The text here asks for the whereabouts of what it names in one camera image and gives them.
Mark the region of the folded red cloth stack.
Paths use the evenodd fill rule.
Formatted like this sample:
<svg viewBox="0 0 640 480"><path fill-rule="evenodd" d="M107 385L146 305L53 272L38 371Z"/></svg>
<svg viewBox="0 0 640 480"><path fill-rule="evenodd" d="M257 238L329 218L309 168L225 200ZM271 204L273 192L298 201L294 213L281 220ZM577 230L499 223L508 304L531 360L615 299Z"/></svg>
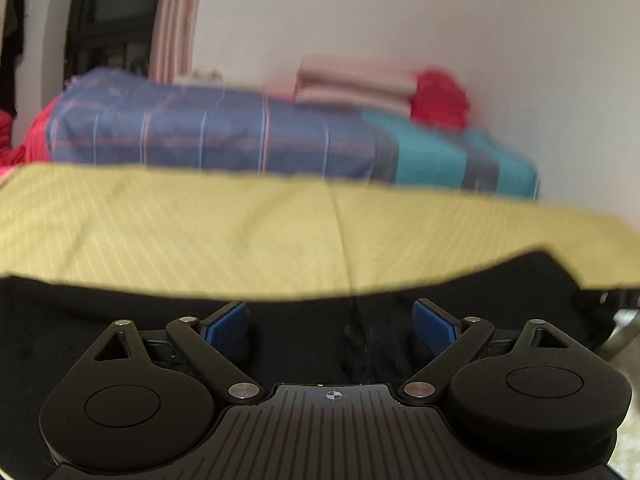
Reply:
<svg viewBox="0 0 640 480"><path fill-rule="evenodd" d="M418 73L416 94L410 104L411 119L427 127L462 131L468 124L468 96L454 77L444 70Z"/></svg>

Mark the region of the blue plaid folded duvet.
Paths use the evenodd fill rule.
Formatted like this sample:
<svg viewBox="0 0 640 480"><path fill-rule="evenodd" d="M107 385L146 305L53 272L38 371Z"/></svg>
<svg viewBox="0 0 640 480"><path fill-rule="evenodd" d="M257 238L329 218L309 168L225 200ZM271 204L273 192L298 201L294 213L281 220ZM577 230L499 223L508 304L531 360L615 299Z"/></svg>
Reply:
<svg viewBox="0 0 640 480"><path fill-rule="evenodd" d="M438 186L536 200L538 174L485 133L251 91L156 84L99 67L73 78L44 129L51 162L145 165Z"/></svg>

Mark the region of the black knit pants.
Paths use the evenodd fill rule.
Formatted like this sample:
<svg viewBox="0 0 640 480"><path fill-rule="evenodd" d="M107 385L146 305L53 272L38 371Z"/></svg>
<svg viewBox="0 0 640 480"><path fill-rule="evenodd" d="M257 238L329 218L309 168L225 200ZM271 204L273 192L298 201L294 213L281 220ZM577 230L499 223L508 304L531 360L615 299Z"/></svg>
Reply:
<svg viewBox="0 0 640 480"><path fill-rule="evenodd" d="M456 318L475 315L500 330L542 318L585 347L600 347L613 319L545 252L421 288L358 299L252 302L232 362L265 387L278 382L390 384L420 370L430 352L411 326L424 298ZM90 344L117 320L161 330L183 315L206 318L209 299L180 299L50 285L11 276L1 283L1 467L42 479L54 463L40 436L41 405Z"/></svg>

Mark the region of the red pillow behind duvet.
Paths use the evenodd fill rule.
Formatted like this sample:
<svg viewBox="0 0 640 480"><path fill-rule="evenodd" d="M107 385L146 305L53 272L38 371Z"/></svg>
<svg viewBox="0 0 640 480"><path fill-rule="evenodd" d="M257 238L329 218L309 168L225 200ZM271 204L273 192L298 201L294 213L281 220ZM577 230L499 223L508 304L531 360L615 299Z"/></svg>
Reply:
<svg viewBox="0 0 640 480"><path fill-rule="evenodd" d="M34 119L29 127L23 143L12 146L12 128L14 118L2 110L0 118L0 165L14 167L32 162L50 162L49 149L46 142L46 128L58 98L52 100Z"/></svg>

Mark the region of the folded pink cloth stack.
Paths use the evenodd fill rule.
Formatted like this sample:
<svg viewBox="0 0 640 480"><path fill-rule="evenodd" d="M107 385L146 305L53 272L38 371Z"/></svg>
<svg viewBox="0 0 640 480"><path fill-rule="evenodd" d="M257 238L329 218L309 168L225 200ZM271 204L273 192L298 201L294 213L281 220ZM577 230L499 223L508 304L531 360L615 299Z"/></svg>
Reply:
<svg viewBox="0 0 640 480"><path fill-rule="evenodd" d="M299 104L374 108L403 118L410 117L417 91L410 70L321 54L304 56L294 81L265 86L268 96Z"/></svg>

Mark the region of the yellow quilted blanket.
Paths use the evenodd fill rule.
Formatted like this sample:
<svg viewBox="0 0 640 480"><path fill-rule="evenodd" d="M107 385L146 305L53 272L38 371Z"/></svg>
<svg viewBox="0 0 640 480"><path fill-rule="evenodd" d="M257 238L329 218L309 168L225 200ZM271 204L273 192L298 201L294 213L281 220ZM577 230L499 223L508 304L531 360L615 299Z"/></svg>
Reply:
<svg viewBox="0 0 640 480"><path fill-rule="evenodd" d="M436 188L136 166L1 175L1 271L217 299L440 283L541 249L593 288L639 281L639 237L606 214Z"/></svg>

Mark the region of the pink striped curtain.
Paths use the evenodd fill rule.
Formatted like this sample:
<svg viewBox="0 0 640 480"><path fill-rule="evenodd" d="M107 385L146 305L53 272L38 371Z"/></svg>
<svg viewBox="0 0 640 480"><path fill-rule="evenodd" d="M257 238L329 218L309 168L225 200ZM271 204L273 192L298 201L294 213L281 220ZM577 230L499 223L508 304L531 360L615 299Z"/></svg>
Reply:
<svg viewBox="0 0 640 480"><path fill-rule="evenodd" d="M171 84L190 72L200 0L158 0L155 13L149 78Z"/></svg>

